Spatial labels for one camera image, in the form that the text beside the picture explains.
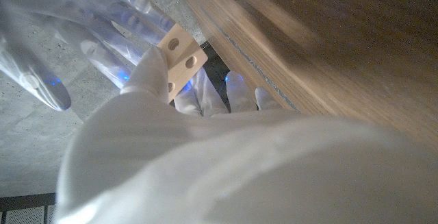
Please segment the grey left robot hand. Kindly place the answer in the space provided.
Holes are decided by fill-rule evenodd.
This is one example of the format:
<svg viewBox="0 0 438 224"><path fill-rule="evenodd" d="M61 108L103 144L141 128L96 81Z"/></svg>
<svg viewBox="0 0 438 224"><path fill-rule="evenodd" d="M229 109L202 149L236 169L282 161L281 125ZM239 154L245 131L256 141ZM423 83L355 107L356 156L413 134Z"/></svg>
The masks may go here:
<svg viewBox="0 0 438 224"><path fill-rule="evenodd" d="M56 223L436 223L437 154L382 127L257 105L199 71L169 105L149 49L70 143Z"/></svg>

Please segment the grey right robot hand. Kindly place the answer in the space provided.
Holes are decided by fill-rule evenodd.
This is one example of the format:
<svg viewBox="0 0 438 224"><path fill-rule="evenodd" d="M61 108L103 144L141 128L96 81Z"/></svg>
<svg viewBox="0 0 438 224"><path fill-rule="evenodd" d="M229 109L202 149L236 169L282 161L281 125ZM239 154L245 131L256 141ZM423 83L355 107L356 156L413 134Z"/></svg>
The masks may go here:
<svg viewBox="0 0 438 224"><path fill-rule="evenodd" d="M62 80L25 44L22 28L36 25L70 45L117 87L130 70L116 57L138 64L143 51L117 29L121 26L158 45L175 25L151 0L1 0L1 72L45 105L71 105Z"/></svg>

